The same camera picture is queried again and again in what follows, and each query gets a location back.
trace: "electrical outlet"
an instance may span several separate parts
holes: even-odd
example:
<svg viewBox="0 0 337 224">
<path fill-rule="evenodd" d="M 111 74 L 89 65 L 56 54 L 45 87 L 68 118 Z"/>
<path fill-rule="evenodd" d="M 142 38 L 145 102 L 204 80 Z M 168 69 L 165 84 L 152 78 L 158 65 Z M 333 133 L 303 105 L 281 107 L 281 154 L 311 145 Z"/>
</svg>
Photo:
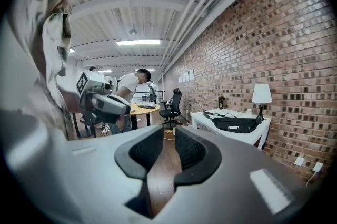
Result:
<svg viewBox="0 0 337 224">
<path fill-rule="evenodd" d="M 304 162 L 304 158 L 297 157 L 295 160 L 295 165 L 302 166 L 303 162 Z"/>
<path fill-rule="evenodd" d="M 323 167 L 323 163 L 316 162 L 315 167 L 312 169 L 314 172 L 319 172 L 321 168 Z"/>
</svg>

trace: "floor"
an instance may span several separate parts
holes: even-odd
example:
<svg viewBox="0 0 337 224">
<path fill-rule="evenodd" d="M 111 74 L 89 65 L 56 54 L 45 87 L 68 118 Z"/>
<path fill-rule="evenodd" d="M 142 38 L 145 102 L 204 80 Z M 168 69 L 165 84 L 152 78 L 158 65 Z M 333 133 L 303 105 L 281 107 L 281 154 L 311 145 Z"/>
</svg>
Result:
<svg viewBox="0 0 337 224">
<path fill-rule="evenodd" d="M 76 116 L 79 130 L 84 129 L 84 125 L 80 123 L 80 115 Z M 147 126 L 146 116 L 137 116 L 138 128 Z M 159 111 L 150 114 L 151 125 L 161 124 L 164 120 L 159 116 Z M 187 125 L 186 120 L 178 118 L 182 124 Z M 106 135 L 102 130 L 96 129 L 96 136 L 102 137 Z M 147 175 L 147 186 L 150 193 L 151 206 L 153 215 L 156 216 L 167 204 L 174 194 L 173 179 L 174 176 L 181 172 L 180 158 L 175 151 L 174 135 L 164 131 L 164 146 L 157 161 L 153 165 L 151 171 Z"/>
</svg>

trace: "white lampshade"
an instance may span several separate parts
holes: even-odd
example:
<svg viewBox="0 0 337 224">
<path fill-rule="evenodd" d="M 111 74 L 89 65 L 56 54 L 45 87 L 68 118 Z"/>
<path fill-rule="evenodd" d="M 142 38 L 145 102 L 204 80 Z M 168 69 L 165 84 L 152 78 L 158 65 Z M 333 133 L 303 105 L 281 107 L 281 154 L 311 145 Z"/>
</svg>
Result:
<svg viewBox="0 0 337 224">
<path fill-rule="evenodd" d="M 255 85 L 252 102 L 256 104 L 266 104 L 266 103 L 272 102 L 272 96 L 270 94 L 269 84 L 256 84 Z"/>
</svg>

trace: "black bag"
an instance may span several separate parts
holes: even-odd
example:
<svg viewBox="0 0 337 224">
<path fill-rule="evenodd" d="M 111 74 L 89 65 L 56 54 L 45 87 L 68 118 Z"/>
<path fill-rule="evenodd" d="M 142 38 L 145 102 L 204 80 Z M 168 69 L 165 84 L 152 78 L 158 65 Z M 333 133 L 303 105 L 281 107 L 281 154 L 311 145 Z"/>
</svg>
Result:
<svg viewBox="0 0 337 224">
<path fill-rule="evenodd" d="M 224 131 L 230 131 L 235 133 L 250 133 L 254 129 L 256 129 L 259 124 L 261 124 L 261 119 L 259 118 L 239 118 L 231 114 L 230 115 L 233 117 L 226 117 L 227 114 L 221 115 L 218 113 L 211 113 L 206 111 L 203 112 L 203 115 L 208 119 L 211 119 L 211 122 L 213 122 L 218 129 Z M 217 115 L 219 117 L 210 118 L 209 115 Z"/>
</svg>

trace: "gray surface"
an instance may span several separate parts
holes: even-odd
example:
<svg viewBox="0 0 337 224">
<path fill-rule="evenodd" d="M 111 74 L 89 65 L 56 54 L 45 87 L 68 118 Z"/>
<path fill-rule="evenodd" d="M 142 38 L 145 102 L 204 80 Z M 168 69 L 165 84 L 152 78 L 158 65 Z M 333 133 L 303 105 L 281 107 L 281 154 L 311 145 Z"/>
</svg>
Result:
<svg viewBox="0 0 337 224">
<path fill-rule="evenodd" d="M 114 152 L 156 126 L 67 142 L 59 130 L 47 129 L 33 117 L 0 116 L 9 168 L 31 201 L 57 223 L 270 223 L 277 218 L 272 219 L 249 179 L 250 171 L 262 168 L 295 197 L 305 193 L 300 179 L 251 145 L 190 129 L 219 147 L 222 163 L 202 184 L 178 187 L 155 219 L 147 219 L 124 206 L 138 195 L 142 182 L 122 172 Z"/>
</svg>

